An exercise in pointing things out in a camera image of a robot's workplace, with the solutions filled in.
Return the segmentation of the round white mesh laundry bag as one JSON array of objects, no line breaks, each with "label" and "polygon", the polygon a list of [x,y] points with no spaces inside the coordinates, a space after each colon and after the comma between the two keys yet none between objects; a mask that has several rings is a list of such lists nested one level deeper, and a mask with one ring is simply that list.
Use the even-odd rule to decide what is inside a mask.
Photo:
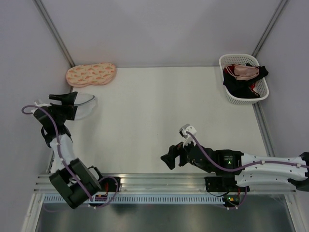
[{"label": "round white mesh laundry bag", "polygon": [[73,101],[73,120],[81,120],[90,116],[98,105],[95,95],[76,92],[76,98]]}]

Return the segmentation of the pink bra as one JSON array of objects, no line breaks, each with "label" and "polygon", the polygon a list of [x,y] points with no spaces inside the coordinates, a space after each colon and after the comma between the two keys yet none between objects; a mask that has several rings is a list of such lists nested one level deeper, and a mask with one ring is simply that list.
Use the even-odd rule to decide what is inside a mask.
[{"label": "pink bra", "polygon": [[224,71],[238,81],[249,81],[259,75],[259,67],[244,66],[240,64],[226,65]]}]

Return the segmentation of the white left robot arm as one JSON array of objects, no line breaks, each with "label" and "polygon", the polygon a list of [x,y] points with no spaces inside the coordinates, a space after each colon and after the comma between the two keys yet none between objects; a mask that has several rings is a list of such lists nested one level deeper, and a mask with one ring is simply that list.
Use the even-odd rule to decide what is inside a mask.
[{"label": "white left robot arm", "polygon": [[69,207],[75,209],[103,190],[105,179],[93,175],[75,156],[71,133],[65,122],[91,115],[97,106],[97,98],[91,94],[71,92],[51,94],[49,99],[59,101],[60,104],[36,104],[32,114],[41,123],[41,134],[56,156],[56,171],[50,175],[49,180]]}]

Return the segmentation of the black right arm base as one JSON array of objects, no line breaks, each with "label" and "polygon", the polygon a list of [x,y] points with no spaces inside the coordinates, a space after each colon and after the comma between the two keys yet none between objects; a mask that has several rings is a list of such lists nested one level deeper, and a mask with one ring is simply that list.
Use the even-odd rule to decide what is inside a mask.
[{"label": "black right arm base", "polygon": [[238,190],[233,178],[209,176],[204,179],[207,192],[235,192]]}]

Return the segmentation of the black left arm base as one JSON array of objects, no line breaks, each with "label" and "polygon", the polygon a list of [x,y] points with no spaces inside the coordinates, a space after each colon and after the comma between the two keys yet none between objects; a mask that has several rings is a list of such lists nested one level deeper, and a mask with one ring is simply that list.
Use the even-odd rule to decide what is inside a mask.
[{"label": "black left arm base", "polygon": [[116,192],[121,186],[121,178],[118,176],[104,176],[98,179],[101,192]]}]

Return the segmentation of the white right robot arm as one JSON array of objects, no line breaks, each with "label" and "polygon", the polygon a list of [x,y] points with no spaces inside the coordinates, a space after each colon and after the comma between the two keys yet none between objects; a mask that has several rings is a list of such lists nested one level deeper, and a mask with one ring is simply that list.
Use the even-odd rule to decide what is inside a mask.
[{"label": "white right robot arm", "polygon": [[206,186],[213,191],[244,190],[257,185],[288,185],[298,191],[309,190],[309,154],[294,158],[259,157],[229,149],[213,150],[193,143],[169,147],[161,160],[170,170],[176,158],[179,166],[191,164],[207,173],[215,173],[215,183]]}]

